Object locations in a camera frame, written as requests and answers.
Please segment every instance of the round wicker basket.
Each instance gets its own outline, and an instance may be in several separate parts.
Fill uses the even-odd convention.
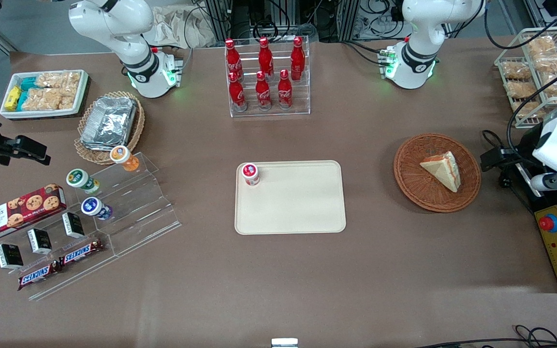
[[[128,140],[128,145],[127,145],[128,149],[132,153],[134,153],[132,150],[135,148],[135,146],[137,146],[137,143],[139,142],[139,138],[141,137],[141,133],[143,132],[143,125],[146,122],[146,113],[143,110],[143,106],[141,106],[141,102],[139,102],[139,99],[137,99],[137,97],[135,97],[134,95],[128,92],[109,92],[105,94],[103,97],[113,97],[113,98],[126,97],[126,98],[133,99],[133,101],[137,102],[137,112],[134,115],[134,121],[132,124],[130,139]],[[83,114],[83,117],[81,117],[81,121],[79,122],[79,127],[77,128],[79,130],[79,136],[83,133],[83,130],[87,124],[87,117],[89,117],[92,109],[93,109],[93,103],[91,103],[89,108],[87,108],[87,110]],[[83,146],[80,138],[74,141],[74,147],[77,149],[77,153],[79,154],[79,156],[81,156],[82,158],[88,161],[91,161],[99,165],[113,164],[113,161],[109,157],[108,151],[90,150],[89,148]]]
[[[456,193],[420,167],[424,158],[447,151],[453,153],[459,167],[461,185]],[[464,209],[480,190],[480,168],[474,156],[458,141],[443,134],[423,133],[405,141],[396,152],[394,174],[407,198],[435,212]]]

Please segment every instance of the small black box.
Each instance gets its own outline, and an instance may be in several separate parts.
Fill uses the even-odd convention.
[[[81,238],[85,235],[83,233],[83,225],[81,225],[81,218],[77,214],[66,212],[61,217],[64,220],[64,228],[67,235],[72,238]]]
[[[48,233],[46,233],[46,231],[31,229],[27,231],[27,236],[29,237],[29,245],[31,245],[31,250],[34,253],[48,254],[53,249],[53,247],[51,246],[51,240],[48,237]]]
[[[0,267],[17,269],[23,267],[23,259],[20,257],[20,249],[13,244],[0,244]]]

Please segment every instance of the table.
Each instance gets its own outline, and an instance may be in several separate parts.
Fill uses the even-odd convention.
[[[447,40],[433,77],[402,90],[351,49],[314,44],[312,113],[250,121],[228,116],[223,50],[195,50],[182,88],[142,99],[137,148],[161,169],[183,227],[37,303],[0,270],[0,348],[267,347],[272,337],[408,348],[513,337],[511,324],[557,333],[557,286],[535,222],[498,188],[497,172],[453,214],[420,209],[393,177],[396,149],[415,134],[447,134],[479,156],[488,149],[480,130],[503,133],[498,54],[486,39]],[[13,72],[85,69],[90,101],[134,92],[112,54],[11,59]],[[3,134],[44,143],[53,160],[0,166],[0,203],[63,183],[70,168],[101,168],[74,151],[78,119],[2,122]],[[324,159],[342,167],[345,231],[235,232],[240,163]]]

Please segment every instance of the cookie box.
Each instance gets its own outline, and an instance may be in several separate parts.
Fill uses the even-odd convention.
[[[0,205],[0,238],[66,209],[64,190],[49,184]]]

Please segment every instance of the acrylic bottle rack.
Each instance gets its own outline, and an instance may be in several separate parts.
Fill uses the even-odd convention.
[[[257,71],[259,71],[259,43],[254,39],[234,39],[236,49],[242,61],[242,69],[244,71],[244,81],[242,87],[244,88],[245,99],[248,102],[246,111],[237,112],[234,109],[234,103],[229,97],[229,68],[225,60],[225,80],[227,81],[227,102],[229,105],[229,113],[232,117],[241,116],[272,116],[272,115],[298,115],[311,113],[311,49],[309,45],[309,38],[302,37],[302,49],[305,52],[305,70],[302,73],[300,81],[292,81],[292,107],[283,110],[279,106],[279,72],[281,69],[290,71],[292,67],[292,49],[293,39],[278,39],[270,43],[269,48],[274,57],[274,79],[268,81],[270,85],[270,97],[272,98],[272,108],[264,111],[257,106],[257,92],[255,85],[257,84]]]
[[[69,194],[70,197],[67,197],[68,209],[64,212],[73,212],[80,216],[86,234],[84,237],[75,239],[66,235],[61,217],[64,212],[60,212],[0,238],[0,244],[14,244],[20,247],[24,262],[22,268],[9,272],[10,291],[17,289],[19,277],[28,275],[48,265],[52,260],[58,260],[59,257],[99,238],[104,244],[104,250],[71,262],[60,273],[49,275],[19,291],[30,300],[43,299],[181,226],[173,205],[164,197],[154,176],[158,171],[157,167],[141,152],[135,156],[139,159],[139,168],[135,172],[127,172],[121,165],[111,165],[93,174],[92,177],[100,182],[100,189],[91,195],[80,189],[68,187],[73,189],[75,194]],[[83,214],[80,211],[80,202],[89,196],[98,197],[103,203],[110,205],[113,215],[108,220],[98,220]],[[29,229],[48,232],[53,247],[48,255],[31,251],[27,237]]]

